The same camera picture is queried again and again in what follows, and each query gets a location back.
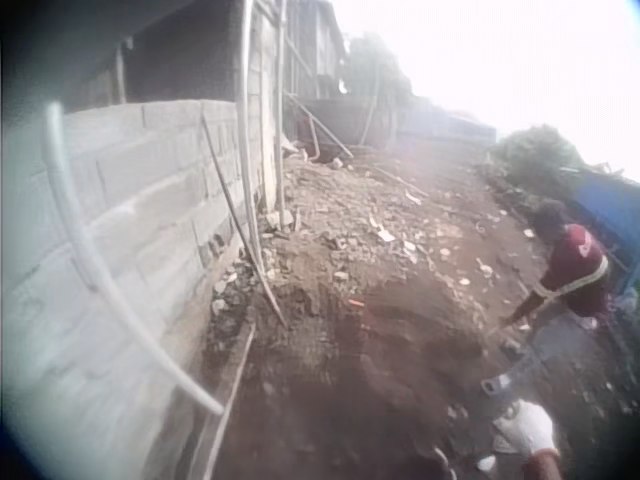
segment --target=white pipe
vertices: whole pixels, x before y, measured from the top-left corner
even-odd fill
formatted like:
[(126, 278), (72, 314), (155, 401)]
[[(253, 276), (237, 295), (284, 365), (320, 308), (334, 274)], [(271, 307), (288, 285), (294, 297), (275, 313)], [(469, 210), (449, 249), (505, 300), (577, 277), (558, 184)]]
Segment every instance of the white pipe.
[(278, 211), (280, 231), (284, 232), (284, 166), (282, 164), (282, 91), (284, 89), (284, 28), (287, 21), (287, 0), (280, 0), (280, 23), (278, 25), (278, 71), (276, 72), (276, 186), (278, 189)]
[(109, 267), (95, 246), (82, 221), (80, 202), (76, 194), (73, 177), (69, 170), (64, 142), (62, 105), (59, 102), (49, 104), (45, 110), (45, 149), (44, 159), (47, 166), (49, 184), (53, 197), (62, 217), (69, 240), (82, 264), (89, 281), (104, 297), (125, 328), (160, 366), (175, 380), (185, 392), (216, 415), (224, 408), (200, 385), (198, 385), (180, 366), (167, 355), (167, 352), (144, 328), (142, 322), (131, 308), (109, 271)]
[(240, 38), (240, 75), (238, 75), (238, 140), (240, 143), (240, 170), (242, 173), (242, 189), (244, 204), (249, 222), (249, 238), (253, 255), (258, 268), (264, 271), (262, 249), (258, 234), (256, 207), (253, 203), (253, 187), (251, 185), (251, 149), (249, 146), (249, 55), (251, 53), (251, 14), (253, 0), (244, 0), (242, 11), (242, 32)]
[(229, 396), (229, 400), (227, 400), (227, 408), (224, 410), (224, 414), (222, 418), (220, 418), (220, 425), (218, 426), (218, 430), (216, 431), (216, 436), (213, 439), (213, 447), (211, 447), (211, 455), (209, 456), (209, 461), (207, 462), (207, 468), (205, 469), (205, 474), (203, 480), (210, 480), (212, 478), (213, 469), (216, 466), (216, 461), (218, 460), (218, 454), (220, 453), (220, 447), (222, 446), (222, 440), (224, 440), (224, 434), (227, 430), (227, 424), (229, 423), (229, 417), (231, 416), (231, 409), (233, 408), (233, 402), (236, 398), (236, 393), (238, 393), (238, 387), (240, 386), (240, 380), (242, 379), (242, 373), (244, 372), (244, 366), (247, 362), (247, 357), (249, 356), (249, 349), (251, 348), (251, 344), (253, 343), (253, 336), (256, 332), (256, 324), (251, 324), (251, 331), (249, 332), (249, 338), (247, 338), (247, 343), (244, 346), (244, 352), (242, 354), (242, 360), (240, 361), (240, 366), (238, 367), (238, 373), (236, 374), (236, 378), (233, 381), (233, 387), (231, 388), (231, 395)]
[(313, 123), (313, 117), (309, 115), (309, 128), (311, 128), (311, 136), (313, 137), (313, 148), (315, 148), (316, 153), (313, 157), (309, 157), (309, 161), (313, 162), (320, 158), (320, 145), (318, 145), (318, 134), (316, 133), (316, 125)]

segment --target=concrete block wall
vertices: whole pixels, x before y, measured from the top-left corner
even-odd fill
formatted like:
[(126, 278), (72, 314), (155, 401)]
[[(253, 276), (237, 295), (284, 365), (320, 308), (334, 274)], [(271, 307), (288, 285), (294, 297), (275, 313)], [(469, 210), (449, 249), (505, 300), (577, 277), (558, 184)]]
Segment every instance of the concrete block wall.
[[(146, 327), (183, 365), (208, 321), (185, 317), (185, 306), (213, 281), (220, 241), (233, 234), (201, 111), (243, 208), (234, 103), (130, 104), (65, 118), (87, 228)], [(3, 143), (5, 420), (56, 478), (140, 478), (175, 385), (88, 283), (53, 201), (41, 122), (5, 129)]]

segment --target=hazy sky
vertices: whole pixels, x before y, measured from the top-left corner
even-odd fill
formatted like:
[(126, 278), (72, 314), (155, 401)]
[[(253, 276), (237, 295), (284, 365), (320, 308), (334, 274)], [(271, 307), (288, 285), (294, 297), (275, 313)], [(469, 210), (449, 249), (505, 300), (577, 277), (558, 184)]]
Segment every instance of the hazy sky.
[(548, 123), (640, 181), (640, 14), (624, 0), (333, 0), (414, 93), (509, 132)]

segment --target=dirt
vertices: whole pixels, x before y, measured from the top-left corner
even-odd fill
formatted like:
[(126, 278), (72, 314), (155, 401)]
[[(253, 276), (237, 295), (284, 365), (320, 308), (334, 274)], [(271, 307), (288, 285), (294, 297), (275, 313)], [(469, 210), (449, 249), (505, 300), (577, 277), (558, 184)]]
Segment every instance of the dirt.
[[(479, 381), (509, 365), (502, 336), (487, 332), (526, 295), (545, 250), (475, 173), (481, 151), (399, 145), (339, 170), (287, 159), (287, 206), (301, 227), (280, 235), (264, 223), (262, 241), (290, 326), (279, 326), (240, 260), (208, 336), (203, 376), (214, 384), (241, 326), (257, 325), (219, 478), (450, 478), (434, 447), (458, 478), (481, 476), (474, 464), (491, 451), (490, 422), (503, 406), (483, 396)], [(411, 196), (421, 204), (378, 168), (419, 186), (426, 195)], [(383, 241), (379, 225), (395, 240)], [(610, 352), (602, 357), (581, 366), (589, 375), (563, 366), (521, 392), (560, 419), (568, 459), (595, 448), (598, 422), (620, 413), (624, 379), (612, 373)], [(500, 477), (516, 478), (517, 459), (500, 462)]]

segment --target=hand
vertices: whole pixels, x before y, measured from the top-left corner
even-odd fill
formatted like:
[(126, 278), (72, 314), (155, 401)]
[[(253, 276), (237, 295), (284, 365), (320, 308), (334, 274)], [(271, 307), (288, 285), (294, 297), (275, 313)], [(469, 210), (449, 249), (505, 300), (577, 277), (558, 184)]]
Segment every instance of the hand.
[(527, 458), (543, 451), (559, 457), (553, 441), (553, 422), (544, 408), (518, 400), (512, 409), (493, 422), (507, 441)]

